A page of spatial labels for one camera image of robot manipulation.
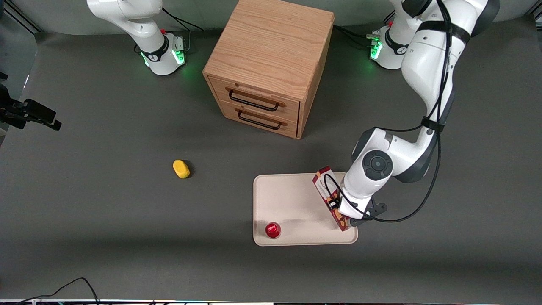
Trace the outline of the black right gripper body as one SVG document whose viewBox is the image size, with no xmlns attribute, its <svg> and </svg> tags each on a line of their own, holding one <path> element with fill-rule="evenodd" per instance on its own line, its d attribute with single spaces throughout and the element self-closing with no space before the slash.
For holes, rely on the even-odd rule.
<svg viewBox="0 0 542 305">
<path fill-rule="evenodd" d="M 28 103 L 12 99 L 8 89 L 0 85 L 0 118 L 2 123 L 17 129 L 24 129 L 26 124 L 25 109 Z"/>
</svg>

